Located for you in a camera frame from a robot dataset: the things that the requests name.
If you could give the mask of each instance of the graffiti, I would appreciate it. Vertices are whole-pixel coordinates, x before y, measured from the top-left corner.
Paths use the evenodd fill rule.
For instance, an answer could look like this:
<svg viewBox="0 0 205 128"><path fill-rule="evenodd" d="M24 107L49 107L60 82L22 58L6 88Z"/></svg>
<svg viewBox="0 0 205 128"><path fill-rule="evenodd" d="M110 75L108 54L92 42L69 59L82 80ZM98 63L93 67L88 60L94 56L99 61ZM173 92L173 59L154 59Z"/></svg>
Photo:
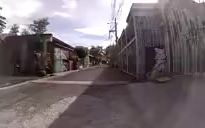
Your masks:
<svg viewBox="0 0 205 128"><path fill-rule="evenodd" d="M166 62L165 50L155 48L155 51L156 51L156 56L154 59L156 60L156 64L153 67L153 70L156 70L158 72L164 71L165 70L165 62Z"/></svg>
<svg viewBox="0 0 205 128"><path fill-rule="evenodd" d="M161 72L165 70L166 54L164 49L155 48L155 65L150 73L147 74L148 79L154 80L160 76Z"/></svg>

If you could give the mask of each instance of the utility pole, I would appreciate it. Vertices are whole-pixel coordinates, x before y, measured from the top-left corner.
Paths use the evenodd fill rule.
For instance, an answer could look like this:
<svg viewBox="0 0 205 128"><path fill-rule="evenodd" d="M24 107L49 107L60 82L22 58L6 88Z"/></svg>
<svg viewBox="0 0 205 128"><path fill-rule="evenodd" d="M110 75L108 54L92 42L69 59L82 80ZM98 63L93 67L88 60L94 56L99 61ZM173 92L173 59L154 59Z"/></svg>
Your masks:
<svg viewBox="0 0 205 128"><path fill-rule="evenodd" d="M116 42L116 45L118 44L118 30L117 30L117 19L115 18L114 19L114 33L115 33L115 42Z"/></svg>
<svg viewBox="0 0 205 128"><path fill-rule="evenodd" d="M114 34L115 34L115 43L116 44L118 43L118 30L117 30L117 26L118 26L117 19L115 18L114 19L114 29L109 30L109 33L114 32Z"/></svg>

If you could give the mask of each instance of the roof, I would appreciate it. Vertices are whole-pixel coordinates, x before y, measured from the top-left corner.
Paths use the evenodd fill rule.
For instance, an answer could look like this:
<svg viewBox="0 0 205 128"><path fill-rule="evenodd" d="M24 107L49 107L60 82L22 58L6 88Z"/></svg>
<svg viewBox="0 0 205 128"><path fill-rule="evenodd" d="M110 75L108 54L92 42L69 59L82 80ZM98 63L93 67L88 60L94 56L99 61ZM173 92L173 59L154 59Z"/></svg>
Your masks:
<svg viewBox="0 0 205 128"><path fill-rule="evenodd" d="M130 16L135 12L148 11L158 8L158 3L133 3L126 21L130 20Z"/></svg>
<svg viewBox="0 0 205 128"><path fill-rule="evenodd" d="M43 36L43 37L52 37L52 42L55 42L55 45L62 47L62 48L66 48L69 50L74 50L74 47L72 47L71 45L61 41L60 39L53 37L52 34L41 34L41 35L37 35L37 34L31 34L31 35L11 35L11 34L1 34L0 37L2 40L5 40L6 38L16 38L16 39L28 39L28 40L36 40L38 38L38 36Z"/></svg>
<svg viewBox="0 0 205 128"><path fill-rule="evenodd" d="M69 48L69 49L74 50L74 47L72 47L71 45L69 45L69 44L67 44L67 43L65 43L65 42L63 42L63 41L61 41L61 40L59 40L59 39L56 38L56 37L53 37L53 41L56 41L56 42L59 43L60 45L63 45L63 46L65 46L65 47Z"/></svg>

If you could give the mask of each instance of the street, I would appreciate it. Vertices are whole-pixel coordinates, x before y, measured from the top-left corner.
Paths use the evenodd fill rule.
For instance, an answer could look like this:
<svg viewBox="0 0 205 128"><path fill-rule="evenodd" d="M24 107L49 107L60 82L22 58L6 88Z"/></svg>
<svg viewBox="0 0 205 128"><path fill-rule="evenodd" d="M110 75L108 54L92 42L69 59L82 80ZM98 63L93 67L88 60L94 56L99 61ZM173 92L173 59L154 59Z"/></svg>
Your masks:
<svg viewBox="0 0 205 128"><path fill-rule="evenodd" d="M0 90L0 128L64 127L205 128L205 80L134 83L96 67Z"/></svg>

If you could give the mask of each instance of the road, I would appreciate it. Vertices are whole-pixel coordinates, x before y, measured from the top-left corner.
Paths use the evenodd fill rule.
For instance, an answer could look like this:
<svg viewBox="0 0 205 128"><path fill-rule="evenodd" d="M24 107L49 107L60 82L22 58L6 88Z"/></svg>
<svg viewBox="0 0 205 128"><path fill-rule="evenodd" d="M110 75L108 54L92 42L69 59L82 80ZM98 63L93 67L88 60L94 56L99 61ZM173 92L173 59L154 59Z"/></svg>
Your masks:
<svg viewBox="0 0 205 128"><path fill-rule="evenodd" d="M134 83L99 67L0 91L0 128L64 127L205 128L205 80Z"/></svg>

